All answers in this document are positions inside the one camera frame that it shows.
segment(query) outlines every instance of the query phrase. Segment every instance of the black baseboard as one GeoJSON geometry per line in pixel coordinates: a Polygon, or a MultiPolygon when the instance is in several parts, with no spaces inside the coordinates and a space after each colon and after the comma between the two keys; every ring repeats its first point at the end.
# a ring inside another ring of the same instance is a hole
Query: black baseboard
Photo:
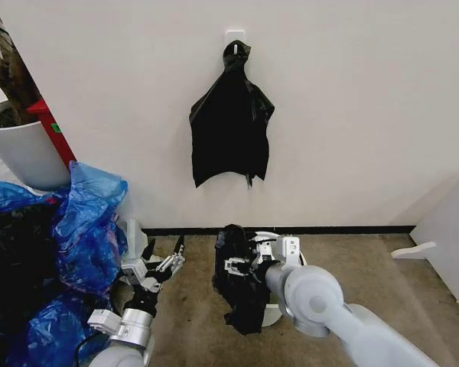
{"type": "MultiPolygon", "coordinates": [[[[248,231],[267,231],[293,235],[381,235],[410,233],[415,226],[358,227],[245,227],[248,231]]],[[[216,235],[221,228],[143,228],[147,235],[216,235]]]]}

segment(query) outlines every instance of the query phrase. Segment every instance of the crumpled black plastic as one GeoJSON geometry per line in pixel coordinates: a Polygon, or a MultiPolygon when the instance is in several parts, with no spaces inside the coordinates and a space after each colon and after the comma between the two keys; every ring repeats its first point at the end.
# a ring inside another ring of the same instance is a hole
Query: crumpled black plastic
{"type": "Polygon", "coordinates": [[[255,176],[265,179],[269,161],[266,129],[275,108],[246,78],[249,53],[250,46],[243,42],[230,43],[223,53],[223,73],[190,111],[196,187],[223,172],[246,176],[249,186],[255,176]]]}
{"type": "Polygon", "coordinates": [[[230,224],[221,231],[216,240],[216,261],[213,276],[214,289],[223,296],[232,311],[224,315],[227,325],[241,334],[260,333],[265,306],[269,302],[270,291],[265,282],[257,281],[252,275],[245,277],[229,274],[224,270],[224,261],[229,258],[247,258],[255,255],[247,239],[256,236],[254,232],[230,224]]]}
{"type": "Polygon", "coordinates": [[[0,213],[0,333],[20,331],[49,300],[44,281],[57,276],[51,236],[59,204],[0,213]]]}

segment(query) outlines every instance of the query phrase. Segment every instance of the white bucket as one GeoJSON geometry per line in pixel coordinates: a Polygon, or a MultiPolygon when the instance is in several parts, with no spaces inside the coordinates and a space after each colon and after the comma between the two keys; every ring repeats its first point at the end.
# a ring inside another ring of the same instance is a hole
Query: white bucket
{"type": "MultiPolygon", "coordinates": [[[[0,103],[0,112],[10,105],[0,103]]],[[[25,185],[52,191],[70,184],[70,172],[40,122],[0,128],[0,158],[25,185]]]]}

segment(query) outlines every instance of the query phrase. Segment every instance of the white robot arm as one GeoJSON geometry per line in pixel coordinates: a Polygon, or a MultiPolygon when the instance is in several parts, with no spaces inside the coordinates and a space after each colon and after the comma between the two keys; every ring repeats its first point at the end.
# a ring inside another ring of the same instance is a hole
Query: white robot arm
{"type": "Polygon", "coordinates": [[[296,329],[316,337],[324,337],[330,330],[359,367],[438,367],[373,312],[358,304],[344,303],[342,289],[328,271],[301,265],[299,238],[258,234],[258,242],[262,238],[272,240],[259,243],[258,252],[278,260],[265,273],[265,282],[278,296],[281,312],[292,318],[296,329]]]}
{"type": "Polygon", "coordinates": [[[88,323],[109,335],[110,346],[99,353],[90,367],[146,367],[150,363],[155,338],[151,322],[156,316],[156,303],[161,284],[178,272],[185,262],[184,237],[174,253],[158,263],[148,262],[153,252],[150,242],[140,258],[124,261],[122,271],[133,286],[134,297],[125,304],[122,316],[110,310],[94,310],[88,323]]]}

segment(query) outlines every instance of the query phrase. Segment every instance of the cable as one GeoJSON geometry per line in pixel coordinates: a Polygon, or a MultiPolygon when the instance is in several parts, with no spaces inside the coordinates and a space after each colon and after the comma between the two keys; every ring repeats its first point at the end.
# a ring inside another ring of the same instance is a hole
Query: cable
{"type": "Polygon", "coordinates": [[[95,333],[93,333],[92,335],[88,335],[87,338],[85,338],[84,340],[82,340],[76,347],[75,347],[75,366],[76,367],[80,367],[80,362],[78,361],[78,353],[80,352],[80,349],[82,348],[83,344],[85,344],[86,342],[88,342],[89,340],[95,338],[96,336],[99,336],[99,335],[102,335],[102,333],[100,331],[97,331],[95,333]]]}
{"type": "Polygon", "coordinates": [[[250,242],[253,242],[255,245],[257,245],[259,243],[275,242],[275,241],[277,241],[277,239],[260,239],[259,241],[254,241],[254,240],[250,239],[250,242]]]}

